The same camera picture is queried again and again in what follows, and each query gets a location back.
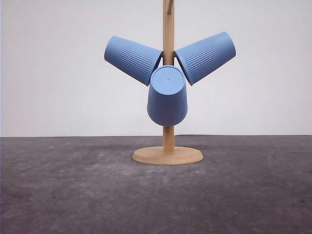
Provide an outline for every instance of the white wall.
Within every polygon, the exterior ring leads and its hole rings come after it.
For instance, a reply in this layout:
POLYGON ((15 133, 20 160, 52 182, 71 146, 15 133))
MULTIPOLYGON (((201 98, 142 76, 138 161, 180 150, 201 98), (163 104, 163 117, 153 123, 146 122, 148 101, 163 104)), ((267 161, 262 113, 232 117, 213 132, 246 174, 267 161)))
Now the white wall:
MULTIPOLYGON (((176 134, 312 134, 312 1, 176 0, 175 47, 226 31, 236 57, 187 87, 176 134)), ((161 0, 2 0, 2 136, 160 135, 111 36, 162 48, 161 0)))

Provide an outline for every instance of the wooden dowel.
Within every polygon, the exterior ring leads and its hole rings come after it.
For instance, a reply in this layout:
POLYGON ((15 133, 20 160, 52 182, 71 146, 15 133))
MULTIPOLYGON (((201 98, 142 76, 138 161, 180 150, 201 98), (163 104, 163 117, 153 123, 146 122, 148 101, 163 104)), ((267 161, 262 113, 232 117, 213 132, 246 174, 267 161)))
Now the wooden dowel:
POLYGON ((174 4, 174 0, 170 0, 169 6, 168 6, 168 12, 167 12, 167 14, 169 14, 169 15, 171 15, 173 4, 174 4))
MULTIPOLYGON (((174 65, 175 6, 173 0, 163 0, 163 65, 174 65)), ((175 127, 163 127, 163 151, 175 149, 175 127)))

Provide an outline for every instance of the gray concrete floor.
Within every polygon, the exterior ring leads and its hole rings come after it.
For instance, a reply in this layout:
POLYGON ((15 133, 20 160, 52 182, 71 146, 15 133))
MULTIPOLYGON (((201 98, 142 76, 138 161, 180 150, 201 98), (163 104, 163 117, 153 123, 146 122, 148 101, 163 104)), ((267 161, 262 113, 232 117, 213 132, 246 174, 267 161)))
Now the gray concrete floor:
POLYGON ((134 162, 156 136, 1 139, 3 234, 312 233, 312 136, 177 136, 199 163, 134 162))

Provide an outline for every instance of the wooden stand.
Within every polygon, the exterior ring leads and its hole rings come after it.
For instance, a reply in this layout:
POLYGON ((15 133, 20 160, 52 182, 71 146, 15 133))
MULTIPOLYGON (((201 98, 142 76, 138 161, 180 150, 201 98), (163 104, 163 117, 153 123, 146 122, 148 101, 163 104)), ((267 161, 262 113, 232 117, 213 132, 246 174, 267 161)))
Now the wooden stand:
MULTIPOLYGON (((175 5, 163 0, 163 65, 174 65, 175 5)), ((175 146, 175 127, 163 127, 163 146, 138 149, 133 160, 155 165, 181 165, 201 161, 203 154, 196 149, 175 146)))

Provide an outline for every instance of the ribbed cup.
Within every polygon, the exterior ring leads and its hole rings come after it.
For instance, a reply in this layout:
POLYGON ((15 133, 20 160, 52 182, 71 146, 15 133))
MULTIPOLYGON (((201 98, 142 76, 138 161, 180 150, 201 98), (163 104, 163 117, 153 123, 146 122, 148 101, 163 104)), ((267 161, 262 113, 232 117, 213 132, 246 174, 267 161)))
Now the ribbed cup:
POLYGON ((162 51, 119 37, 108 42, 104 59, 146 86, 158 67, 162 51))
POLYGON ((190 85, 234 58, 234 44, 226 33, 198 41, 175 51, 177 60, 190 85))
POLYGON ((152 73, 147 113, 152 121, 162 126, 176 125, 185 118, 186 83, 179 68, 166 65, 152 73))

